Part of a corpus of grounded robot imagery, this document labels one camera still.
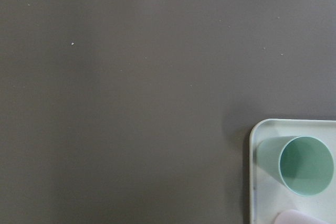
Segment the green cup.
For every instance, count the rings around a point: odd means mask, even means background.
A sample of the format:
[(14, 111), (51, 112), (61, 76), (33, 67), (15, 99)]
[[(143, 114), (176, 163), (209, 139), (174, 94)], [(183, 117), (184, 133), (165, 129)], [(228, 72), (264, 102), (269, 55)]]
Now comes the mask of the green cup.
[(310, 197), (333, 180), (334, 159), (320, 139), (278, 136), (263, 140), (255, 150), (256, 164), (296, 195)]

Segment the pink cup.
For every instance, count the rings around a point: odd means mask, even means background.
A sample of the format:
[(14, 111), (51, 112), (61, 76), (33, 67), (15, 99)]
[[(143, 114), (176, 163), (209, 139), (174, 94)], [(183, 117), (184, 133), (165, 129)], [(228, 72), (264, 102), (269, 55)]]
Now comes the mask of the pink cup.
[(327, 222), (297, 210), (285, 210), (274, 220), (274, 224), (327, 224)]

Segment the cream rabbit tray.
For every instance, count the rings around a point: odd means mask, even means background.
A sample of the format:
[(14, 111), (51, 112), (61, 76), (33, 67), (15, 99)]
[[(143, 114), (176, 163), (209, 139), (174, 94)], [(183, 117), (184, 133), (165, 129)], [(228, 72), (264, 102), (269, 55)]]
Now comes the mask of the cream rabbit tray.
[(335, 223), (335, 180), (317, 195), (299, 196), (256, 163), (255, 150), (263, 140), (298, 135), (316, 137), (335, 153), (333, 120), (265, 119), (253, 127), (249, 137), (250, 223), (274, 223), (281, 212), (289, 209), (327, 223)]

